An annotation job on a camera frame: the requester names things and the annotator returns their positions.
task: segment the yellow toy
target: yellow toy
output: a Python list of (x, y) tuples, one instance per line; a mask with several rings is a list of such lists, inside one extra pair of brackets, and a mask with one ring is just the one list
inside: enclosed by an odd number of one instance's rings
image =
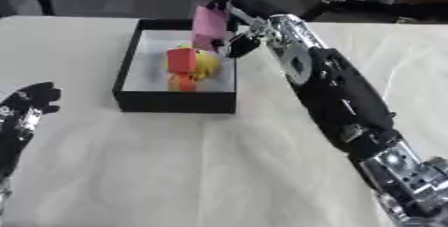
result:
[[(180, 45), (179, 48), (191, 48), (190, 45)], [(202, 81), (210, 78), (218, 71), (219, 60), (216, 56), (204, 50), (196, 50), (196, 69), (190, 73), (190, 78)]]
[[(183, 44), (177, 48), (191, 48), (190, 45)], [(219, 59), (204, 50), (196, 51), (196, 67), (189, 73), (170, 72), (168, 79), (168, 89), (170, 91), (195, 91), (196, 83), (210, 78), (219, 69)], [(168, 69), (168, 60), (164, 62)]]

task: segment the black glove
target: black glove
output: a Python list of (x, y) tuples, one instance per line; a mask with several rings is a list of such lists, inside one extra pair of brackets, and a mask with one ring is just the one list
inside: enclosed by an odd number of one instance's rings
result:
[(60, 97), (61, 91), (47, 82), (22, 88), (0, 103), (0, 179), (12, 174), (22, 150), (33, 137), (34, 129), (24, 130), (23, 124), (57, 112), (59, 106), (50, 103)]

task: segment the table surface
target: table surface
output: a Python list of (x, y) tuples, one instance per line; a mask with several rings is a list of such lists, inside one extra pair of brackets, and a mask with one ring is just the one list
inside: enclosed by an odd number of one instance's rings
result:
[[(236, 115), (129, 114), (111, 89), (136, 20), (0, 21), (3, 93), (63, 89), (12, 182), (8, 226), (389, 226), (266, 48), (239, 61)], [(448, 27), (313, 23), (372, 82), (422, 157), (448, 156)]]

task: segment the robotic hand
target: robotic hand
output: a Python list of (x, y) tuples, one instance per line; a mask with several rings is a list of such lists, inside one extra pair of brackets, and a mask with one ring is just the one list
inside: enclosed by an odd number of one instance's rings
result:
[(422, 161), (394, 129), (375, 89), (300, 18), (261, 0), (214, 0), (249, 30), (216, 50), (241, 57), (266, 38), (291, 87), (328, 140), (347, 154), (397, 226), (448, 226), (448, 162)]
[(59, 110), (50, 103), (60, 97), (61, 91), (48, 82), (22, 88), (0, 103), (0, 220), (11, 195), (9, 178), (20, 154), (42, 116)]

